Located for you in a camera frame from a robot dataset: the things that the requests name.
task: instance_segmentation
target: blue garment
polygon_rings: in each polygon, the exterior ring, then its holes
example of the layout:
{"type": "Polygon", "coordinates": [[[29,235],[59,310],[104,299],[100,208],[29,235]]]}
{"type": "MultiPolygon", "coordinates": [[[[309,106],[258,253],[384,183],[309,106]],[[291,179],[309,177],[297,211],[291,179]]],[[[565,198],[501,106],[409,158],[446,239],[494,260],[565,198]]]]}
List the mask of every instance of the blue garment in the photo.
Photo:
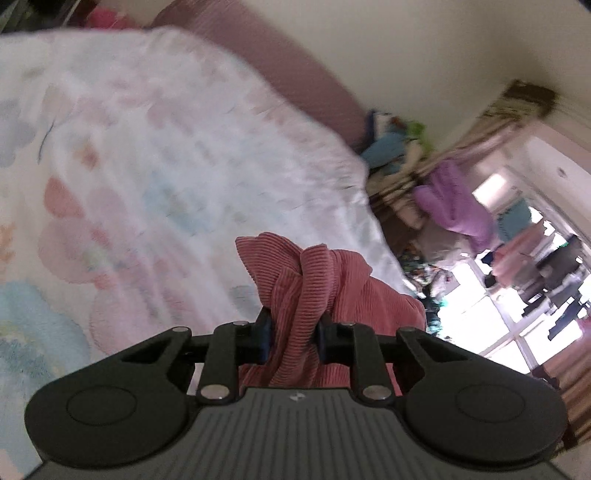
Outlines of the blue garment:
{"type": "Polygon", "coordinates": [[[383,167],[404,154],[404,140],[403,133],[387,133],[365,150],[361,154],[361,158],[367,162],[369,168],[383,167]]]}
{"type": "Polygon", "coordinates": [[[520,199],[501,213],[496,222],[499,226],[499,238],[507,243],[531,224],[530,206],[525,199],[520,199]]]}

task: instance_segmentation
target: white bedding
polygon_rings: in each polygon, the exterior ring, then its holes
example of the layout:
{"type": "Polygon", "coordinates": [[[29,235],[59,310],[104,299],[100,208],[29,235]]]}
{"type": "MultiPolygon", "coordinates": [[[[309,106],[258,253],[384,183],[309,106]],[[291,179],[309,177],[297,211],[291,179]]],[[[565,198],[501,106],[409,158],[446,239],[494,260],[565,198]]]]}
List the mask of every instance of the white bedding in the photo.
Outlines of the white bedding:
{"type": "Polygon", "coordinates": [[[234,247],[360,252],[405,291],[363,162],[246,64],[176,30],[0,38],[0,477],[37,464],[46,382],[174,325],[255,318],[234,247]]]}

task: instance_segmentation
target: purple towel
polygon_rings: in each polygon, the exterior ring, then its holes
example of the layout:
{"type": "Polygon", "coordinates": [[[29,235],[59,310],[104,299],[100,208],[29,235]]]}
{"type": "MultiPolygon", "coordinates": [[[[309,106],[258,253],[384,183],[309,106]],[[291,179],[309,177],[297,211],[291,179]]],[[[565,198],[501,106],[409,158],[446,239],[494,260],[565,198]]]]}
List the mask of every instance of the purple towel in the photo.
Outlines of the purple towel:
{"type": "Polygon", "coordinates": [[[475,255],[490,248],[495,221],[466,186],[455,163],[442,161],[429,175],[429,182],[413,190],[418,206],[439,226],[469,236],[475,255]]]}

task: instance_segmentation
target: curtain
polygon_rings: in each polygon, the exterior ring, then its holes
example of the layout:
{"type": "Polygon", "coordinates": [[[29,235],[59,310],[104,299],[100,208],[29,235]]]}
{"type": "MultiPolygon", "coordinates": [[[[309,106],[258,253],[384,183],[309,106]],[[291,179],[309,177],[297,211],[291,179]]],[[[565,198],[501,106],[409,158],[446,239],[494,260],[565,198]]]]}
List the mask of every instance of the curtain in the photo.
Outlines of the curtain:
{"type": "Polygon", "coordinates": [[[402,167],[392,175],[376,173],[367,184],[370,205],[376,216],[384,210],[398,213],[400,205],[408,207],[410,191],[421,177],[425,178],[441,160],[452,158],[466,175],[497,148],[512,140],[533,120],[543,118],[554,106],[556,94],[547,88],[515,80],[476,120],[470,131],[451,149],[422,158],[411,168],[402,167]]]}
{"type": "Polygon", "coordinates": [[[560,391],[569,414],[557,453],[591,440],[591,331],[580,322],[584,335],[532,372],[560,391]]]}

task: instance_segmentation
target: window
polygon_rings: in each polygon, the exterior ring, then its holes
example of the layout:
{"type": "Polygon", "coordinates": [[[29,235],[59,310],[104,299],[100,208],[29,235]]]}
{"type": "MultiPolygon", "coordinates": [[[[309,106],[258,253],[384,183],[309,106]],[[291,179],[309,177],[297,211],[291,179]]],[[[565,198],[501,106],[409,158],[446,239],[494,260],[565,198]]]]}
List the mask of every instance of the window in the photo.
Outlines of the window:
{"type": "MultiPolygon", "coordinates": [[[[566,243],[550,222],[544,224],[547,240],[540,257],[566,243]]],[[[552,314],[535,310],[522,317],[526,305],[515,290],[506,288],[491,295],[484,288],[484,276],[491,271],[480,261],[486,253],[453,269],[459,286],[445,296],[445,306],[439,313],[443,328],[441,336],[461,348],[528,373],[581,337],[579,325],[571,322],[548,340],[548,331],[574,300],[571,297],[552,314]]],[[[585,279],[579,292],[581,303],[591,299],[591,276],[585,279]]],[[[579,317],[586,314],[582,307],[579,317]]]]}

